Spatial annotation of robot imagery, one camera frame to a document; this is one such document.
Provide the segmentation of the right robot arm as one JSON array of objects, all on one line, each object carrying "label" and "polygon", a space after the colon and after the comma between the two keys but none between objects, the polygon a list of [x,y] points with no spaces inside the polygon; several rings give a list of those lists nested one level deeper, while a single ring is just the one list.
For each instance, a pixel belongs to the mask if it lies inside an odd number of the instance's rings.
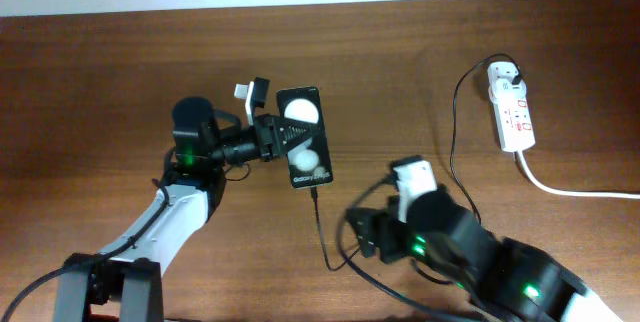
[{"label": "right robot arm", "polygon": [[496,238],[445,186],[418,196],[405,216],[397,197],[382,209],[353,204],[341,224],[353,230],[364,257],[377,256],[385,264],[412,258],[465,290],[478,310],[468,315],[470,321],[619,318],[547,252]]}]

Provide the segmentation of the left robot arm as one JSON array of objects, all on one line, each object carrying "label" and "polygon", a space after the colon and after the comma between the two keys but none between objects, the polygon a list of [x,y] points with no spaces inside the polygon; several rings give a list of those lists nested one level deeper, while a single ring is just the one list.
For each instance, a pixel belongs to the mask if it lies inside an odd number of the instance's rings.
[{"label": "left robot arm", "polygon": [[220,205],[229,167],[286,157],[293,187],[332,182],[317,90],[282,90],[276,99],[278,114],[225,129],[217,125],[223,112],[207,99],[180,100],[172,111],[175,146],[154,182],[153,202],[118,240],[94,255],[75,253],[65,261],[55,320],[98,321],[93,306],[108,302],[119,303],[119,321],[164,320],[162,277]]}]

